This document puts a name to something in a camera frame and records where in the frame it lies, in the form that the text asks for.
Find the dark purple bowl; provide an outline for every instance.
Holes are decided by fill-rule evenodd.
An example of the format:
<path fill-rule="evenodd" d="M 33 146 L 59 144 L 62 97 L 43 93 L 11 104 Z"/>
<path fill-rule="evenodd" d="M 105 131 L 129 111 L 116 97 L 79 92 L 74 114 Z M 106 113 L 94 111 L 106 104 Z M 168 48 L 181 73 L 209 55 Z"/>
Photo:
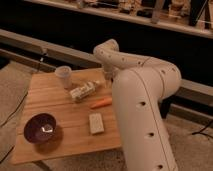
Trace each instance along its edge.
<path fill-rule="evenodd" d="M 24 137 L 30 143 L 43 143 L 53 136 L 55 128 L 55 118 L 48 113 L 40 113 L 27 122 L 24 127 Z"/>

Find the wooden tabletop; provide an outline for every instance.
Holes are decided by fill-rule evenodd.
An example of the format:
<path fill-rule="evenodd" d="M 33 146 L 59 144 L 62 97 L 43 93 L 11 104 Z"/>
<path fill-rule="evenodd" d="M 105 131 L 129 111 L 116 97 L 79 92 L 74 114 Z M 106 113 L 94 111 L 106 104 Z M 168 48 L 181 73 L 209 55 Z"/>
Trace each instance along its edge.
<path fill-rule="evenodd" d="M 106 86 L 101 69 L 73 71 L 71 78 L 72 89 L 87 81 L 100 80 L 102 85 L 95 93 L 76 104 L 54 73 L 33 75 L 21 121 L 17 127 L 11 159 L 13 164 L 121 147 L 112 106 L 90 109 L 94 101 L 111 95 L 111 89 Z M 97 112 L 102 114 L 105 132 L 91 135 L 89 114 Z M 39 113 L 52 114 L 56 118 L 57 128 L 50 141 L 34 145 L 24 138 L 23 130 L 26 122 Z"/>

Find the orange carrot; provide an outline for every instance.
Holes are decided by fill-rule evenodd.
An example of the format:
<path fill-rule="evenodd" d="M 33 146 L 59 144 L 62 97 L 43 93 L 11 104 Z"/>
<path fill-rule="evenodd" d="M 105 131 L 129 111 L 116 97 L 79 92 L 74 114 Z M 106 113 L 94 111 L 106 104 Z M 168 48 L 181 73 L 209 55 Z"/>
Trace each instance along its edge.
<path fill-rule="evenodd" d="M 107 106 L 112 104 L 112 97 L 106 97 L 104 99 L 96 101 L 94 104 L 90 106 L 91 109 L 96 109 L 99 107 Z"/>

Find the paper cup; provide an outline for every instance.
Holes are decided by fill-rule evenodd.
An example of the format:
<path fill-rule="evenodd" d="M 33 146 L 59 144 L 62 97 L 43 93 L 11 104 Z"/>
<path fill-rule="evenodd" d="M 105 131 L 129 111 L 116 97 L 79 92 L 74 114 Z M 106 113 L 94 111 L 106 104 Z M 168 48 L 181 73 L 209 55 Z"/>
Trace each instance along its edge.
<path fill-rule="evenodd" d="M 65 89 L 72 85 L 71 72 L 72 69 L 69 66 L 60 66 L 55 70 L 55 75 L 60 79 Z"/>

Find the gray carpet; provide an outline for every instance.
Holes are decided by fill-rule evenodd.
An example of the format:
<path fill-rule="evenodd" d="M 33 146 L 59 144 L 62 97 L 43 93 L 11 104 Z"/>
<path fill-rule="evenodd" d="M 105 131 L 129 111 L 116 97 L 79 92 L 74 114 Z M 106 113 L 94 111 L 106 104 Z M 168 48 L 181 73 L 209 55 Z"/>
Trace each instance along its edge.
<path fill-rule="evenodd" d="M 33 69 L 14 62 L 0 70 L 0 123 L 13 112 L 26 93 L 32 73 Z M 15 128 L 23 105 L 7 125 L 0 128 L 0 159 L 14 144 Z M 178 117 L 179 114 L 193 115 L 191 111 L 180 112 L 182 110 L 171 110 L 165 121 L 179 170 L 213 171 L 213 140 L 203 135 L 190 135 L 203 125 Z M 213 135 L 211 128 L 205 132 Z M 32 163 L 14 166 L 10 164 L 10 157 L 11 154 L 0 165 L 0 171 L 40 170 Z M 47 160 L 45 163 L 54 171 L 126 171 L 121 149 Z"/>

